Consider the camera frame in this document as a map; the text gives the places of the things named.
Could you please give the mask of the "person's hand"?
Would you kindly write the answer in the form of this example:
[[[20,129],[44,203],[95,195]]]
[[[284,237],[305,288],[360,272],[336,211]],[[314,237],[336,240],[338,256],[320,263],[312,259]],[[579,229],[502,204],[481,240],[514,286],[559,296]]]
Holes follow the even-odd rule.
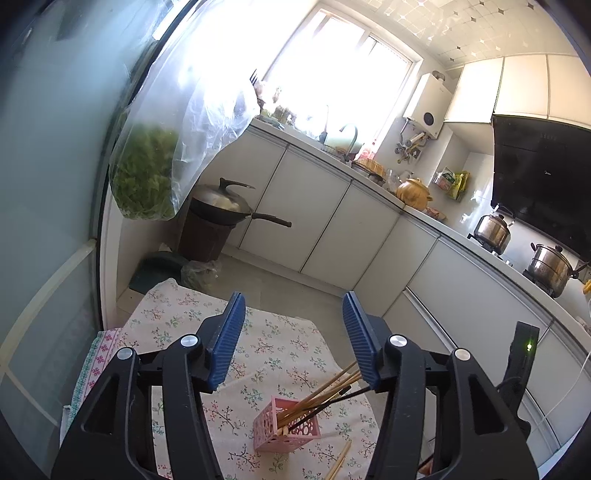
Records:
[[[419,473],[424,476],[429,476],[432,473],[433,461],[430,460],[419,469]]]

